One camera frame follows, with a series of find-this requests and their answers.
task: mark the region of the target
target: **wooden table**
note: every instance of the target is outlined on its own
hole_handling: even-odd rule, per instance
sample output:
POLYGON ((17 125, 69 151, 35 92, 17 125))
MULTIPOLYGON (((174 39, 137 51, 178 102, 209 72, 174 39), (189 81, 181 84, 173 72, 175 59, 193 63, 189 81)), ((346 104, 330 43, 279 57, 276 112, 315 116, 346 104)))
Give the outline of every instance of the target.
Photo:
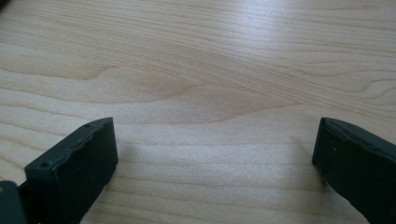
POLYGON ((396 143, 396 3, 11 0, 0 176, 113 117, 82 223, 367 223, 311 164, 321 117, 396 143))

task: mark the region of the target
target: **wood grain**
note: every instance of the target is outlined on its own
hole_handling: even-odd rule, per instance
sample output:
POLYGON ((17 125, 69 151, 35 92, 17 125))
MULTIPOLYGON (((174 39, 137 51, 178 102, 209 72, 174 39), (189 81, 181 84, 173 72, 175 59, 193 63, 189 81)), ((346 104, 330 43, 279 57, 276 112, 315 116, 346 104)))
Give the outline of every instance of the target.
POLYGON ((114 117, 82 223, 367 223, 311 165, 321 117, 396 143, 396 3, 11 0, 0 179, 114 117))

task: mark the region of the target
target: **small hole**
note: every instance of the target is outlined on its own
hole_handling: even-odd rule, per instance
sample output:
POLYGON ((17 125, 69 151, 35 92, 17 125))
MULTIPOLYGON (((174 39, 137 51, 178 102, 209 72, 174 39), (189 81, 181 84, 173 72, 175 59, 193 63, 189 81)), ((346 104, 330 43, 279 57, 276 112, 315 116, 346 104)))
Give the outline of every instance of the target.
POLYGON ((49 165, 50 165, 49 163, 43 162, 43 163, 40 164, 40 168, 46 168, 46 167, 48 167, 49 165))

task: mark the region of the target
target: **light wood surface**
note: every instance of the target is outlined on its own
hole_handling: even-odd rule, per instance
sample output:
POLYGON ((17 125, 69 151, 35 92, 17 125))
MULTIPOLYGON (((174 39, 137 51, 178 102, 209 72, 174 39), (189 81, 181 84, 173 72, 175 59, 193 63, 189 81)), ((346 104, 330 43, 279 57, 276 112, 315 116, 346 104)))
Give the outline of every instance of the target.
POLYGON ((11 0, 0 178, 114 117, 82 223, 367 223, 322 183, 321 117, 396 143, 396 2, 11 0))

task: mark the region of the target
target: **table surface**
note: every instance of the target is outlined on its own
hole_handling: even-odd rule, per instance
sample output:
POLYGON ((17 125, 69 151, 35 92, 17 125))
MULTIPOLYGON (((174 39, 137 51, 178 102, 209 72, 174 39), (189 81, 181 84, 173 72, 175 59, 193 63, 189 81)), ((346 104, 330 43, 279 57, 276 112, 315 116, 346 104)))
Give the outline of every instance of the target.
POLYGON ((389 0, 11 0, 0 178, 113 117, 120 163, 82 223, 367 223, 311 164, 318 123, 396 143, 389 0))

